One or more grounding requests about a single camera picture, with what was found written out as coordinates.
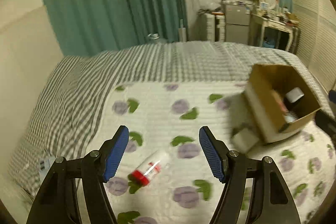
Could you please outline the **cardboard box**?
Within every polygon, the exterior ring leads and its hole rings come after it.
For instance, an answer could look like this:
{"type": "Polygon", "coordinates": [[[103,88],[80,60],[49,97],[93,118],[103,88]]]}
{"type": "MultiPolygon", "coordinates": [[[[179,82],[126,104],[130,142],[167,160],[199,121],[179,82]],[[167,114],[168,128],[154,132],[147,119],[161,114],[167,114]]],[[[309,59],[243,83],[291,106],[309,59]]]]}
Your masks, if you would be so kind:
{"type": "Polygon", "coordinates": [[[321,109],[307,82],[289,65],[253,65],[244,94],[267,144],[299,133],[321,109]]]}

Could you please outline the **white power adapter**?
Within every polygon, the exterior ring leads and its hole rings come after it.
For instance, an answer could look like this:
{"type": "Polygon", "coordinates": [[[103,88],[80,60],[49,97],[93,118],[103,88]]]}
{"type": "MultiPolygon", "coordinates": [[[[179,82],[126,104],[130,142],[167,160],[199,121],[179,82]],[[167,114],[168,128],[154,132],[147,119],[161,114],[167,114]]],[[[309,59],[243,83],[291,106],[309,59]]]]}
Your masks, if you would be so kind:
{"type": "Polygon", "coordinates": [[[248,153],[253,147],[260,143],[260,139],[251,129],[245,127],[233,133],[231,142],[237,151],[248,153]]]}

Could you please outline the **white dressing table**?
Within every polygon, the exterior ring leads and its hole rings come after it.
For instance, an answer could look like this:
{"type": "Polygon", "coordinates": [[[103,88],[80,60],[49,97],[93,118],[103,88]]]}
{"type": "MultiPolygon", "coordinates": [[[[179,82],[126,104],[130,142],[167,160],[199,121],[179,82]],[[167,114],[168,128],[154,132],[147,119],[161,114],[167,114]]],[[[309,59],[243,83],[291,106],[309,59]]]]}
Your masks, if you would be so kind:
{"type": "Polygon", "coordinates": [[[301,30],[290,23],[251,15],[248,45],[297,53],[301,30]]]}

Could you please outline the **grey checked bedspread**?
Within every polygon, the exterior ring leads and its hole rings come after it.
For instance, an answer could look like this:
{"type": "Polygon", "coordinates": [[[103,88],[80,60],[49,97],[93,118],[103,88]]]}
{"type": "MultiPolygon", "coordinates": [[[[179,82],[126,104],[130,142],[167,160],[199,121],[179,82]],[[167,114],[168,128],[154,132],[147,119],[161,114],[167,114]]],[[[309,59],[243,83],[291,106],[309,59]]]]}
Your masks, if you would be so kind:
{"type": "Polygon", "coordinates": [[[108,92],[122,83],[245,81],[254,64],[291,65],[331,113],[318,82],[289,52],[229,42],[146,44],[94,57],[64,57],[32,110],[8,173],[30,195],[41,185],[37,162],[46,155],[82,156],[96,135],[108,92]]]}

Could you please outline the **silver mini fridge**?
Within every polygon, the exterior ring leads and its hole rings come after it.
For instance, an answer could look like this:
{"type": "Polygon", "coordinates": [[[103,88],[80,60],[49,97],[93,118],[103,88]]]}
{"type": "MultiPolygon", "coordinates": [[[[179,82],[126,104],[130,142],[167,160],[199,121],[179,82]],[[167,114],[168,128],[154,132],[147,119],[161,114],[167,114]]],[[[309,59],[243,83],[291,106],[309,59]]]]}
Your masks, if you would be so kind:
{"type": "Polygon", "coordinates": [[[248,44],[251,11],[248,6],[222,4],[225,16],[225,41],[248,44]]]}

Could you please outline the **white floral quilt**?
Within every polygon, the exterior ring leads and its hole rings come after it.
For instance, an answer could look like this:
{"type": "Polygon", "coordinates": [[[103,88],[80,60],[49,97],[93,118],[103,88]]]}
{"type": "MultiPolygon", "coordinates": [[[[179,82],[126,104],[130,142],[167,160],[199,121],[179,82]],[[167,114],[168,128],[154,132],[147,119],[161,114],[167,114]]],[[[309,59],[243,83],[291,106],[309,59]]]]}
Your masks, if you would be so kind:
{"type": "Polygon", "coordinates": [[[88,150],[129,130],[116,174],[103,186],[118,223],[209,223],[239,163],[276,165],[308,223],[335,180],[335,149],[314,122],[264,145],[242,82],[136,83],[113,88],[88,150]]]}

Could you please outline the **white drawer cabinet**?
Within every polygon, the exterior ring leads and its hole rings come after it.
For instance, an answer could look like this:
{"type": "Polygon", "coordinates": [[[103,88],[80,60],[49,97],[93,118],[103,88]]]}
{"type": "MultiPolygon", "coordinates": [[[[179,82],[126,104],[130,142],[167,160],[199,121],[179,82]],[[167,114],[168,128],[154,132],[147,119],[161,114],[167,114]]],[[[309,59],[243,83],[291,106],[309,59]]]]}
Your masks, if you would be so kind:
{"type": "Polygon", "coordinates": [[[222,13],[205,13],[200,16],[199,37],[201,41],[225,42],[226,17],[222,13]]]}

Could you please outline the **white bottle red cap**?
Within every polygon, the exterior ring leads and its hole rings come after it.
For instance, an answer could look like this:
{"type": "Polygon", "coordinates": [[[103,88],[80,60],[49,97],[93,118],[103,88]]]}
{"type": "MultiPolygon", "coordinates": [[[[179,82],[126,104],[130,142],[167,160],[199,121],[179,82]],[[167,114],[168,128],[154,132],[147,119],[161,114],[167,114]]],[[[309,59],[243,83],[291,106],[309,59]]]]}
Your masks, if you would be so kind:
{"type": "Polygon", "coordinates": [[[131,173],[131,176],[140,186],[147,186],[157,174],[167,167],[169,161],[170,156],[166,151],[155,151],[131,173]]]}

